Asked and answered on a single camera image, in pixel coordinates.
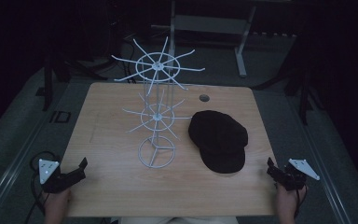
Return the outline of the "white wire hat rack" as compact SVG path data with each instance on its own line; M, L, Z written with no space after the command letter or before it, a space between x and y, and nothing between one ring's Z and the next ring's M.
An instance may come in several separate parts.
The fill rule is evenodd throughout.
M187 91L187 87L181 84L177 77L182 72L204 71L204 68L185 67L180 63L181 59L192 55L195 50L175 56L166 50L168 42L169 38L166 37L160 51L149 52L133 40L133 44L142 52L137 60L113 56L115 60L134 67L133 74L116 79L116 82L130 81L138 77L143 84L143 92L139 93L144 104L143 108L138 110L123 108L123 111L136 115L140 120L136 127L130 129L130 133L139 129L150 132L138 147L138 159L144 166L153 169L166 167L173 161L176 146L169 134L178 139L173 129L174 123L180 119L190 119L175 114L175 109L185 101L174 100L175 88Z

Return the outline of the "black stand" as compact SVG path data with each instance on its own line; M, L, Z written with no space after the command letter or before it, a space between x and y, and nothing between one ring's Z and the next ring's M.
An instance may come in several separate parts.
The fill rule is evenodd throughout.
M286 55L278 74L261 84L252 87L252 90L264 90L284 79L288 79L283 91L286 96L294 96L300 91L298 115L304 125L307 125L308 98L311 96L311 77L317 73L322 65L323 58L320 48L312 39L298 36Z
M47 111L53 101L53 76L59 82L69 82L71 79L69 66L86 77L96 80L106 80L94 73L90 68L79 63L72 55L76 51L75 42L78 30L76 23L70 21L53 21L48 27L44 42L44 87L41 88L44 97L43 110Z

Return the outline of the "person's left hand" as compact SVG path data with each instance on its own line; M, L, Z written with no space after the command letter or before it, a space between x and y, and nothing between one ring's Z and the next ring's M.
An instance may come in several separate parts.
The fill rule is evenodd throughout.
M71 199L71 190L66 189L59 193L43 192L42 195L45 209L44 224L62 224Z

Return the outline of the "black cap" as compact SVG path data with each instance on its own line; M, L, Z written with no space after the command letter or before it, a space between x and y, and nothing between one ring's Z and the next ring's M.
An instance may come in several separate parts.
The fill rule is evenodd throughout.
M248 133L230 115L212 110L196 112L188 135L199 149L203 163L213 172L233 174L243 168Z

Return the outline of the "white metal table frame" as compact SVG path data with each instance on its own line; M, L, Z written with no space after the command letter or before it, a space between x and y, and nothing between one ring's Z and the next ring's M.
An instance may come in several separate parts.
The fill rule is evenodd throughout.
M247 71L243 50L250 34L257 9L263 5L282 4L287 0L241 0L245 7L245 19L234 19L227 17L212 17L200 15L187 15L177 13L177 3L185 0L169 0L171 5L170 35L168 36L168 54L175 55L175 33L177 31L190 32L206 35L234 35L240 37L241 41L234 48L234 54L240 77L246 77Z

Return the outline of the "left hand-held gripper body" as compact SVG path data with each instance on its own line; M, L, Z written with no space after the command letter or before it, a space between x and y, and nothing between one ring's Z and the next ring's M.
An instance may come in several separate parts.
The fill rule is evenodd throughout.
M38 161L39 182L44 192L59 193L86 178L85 172L79 167L68 174L62 174L60 165L58 161Z

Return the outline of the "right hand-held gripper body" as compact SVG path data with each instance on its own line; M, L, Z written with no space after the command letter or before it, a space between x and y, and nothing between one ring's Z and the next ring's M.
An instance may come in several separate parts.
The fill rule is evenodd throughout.
M276 183L280 183L287 191L302 189L306 185L307 177L319 180L320 177L310 167L306 160L289 159L284 170L274 167L267 169L267 174Z

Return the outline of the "person's right hand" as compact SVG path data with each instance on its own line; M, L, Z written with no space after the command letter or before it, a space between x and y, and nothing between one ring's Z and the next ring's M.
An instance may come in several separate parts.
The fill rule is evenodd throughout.
M308 193L308 187L287 191L280 183L277 184L275 200L276 214L280 224L296 224L295 214Z

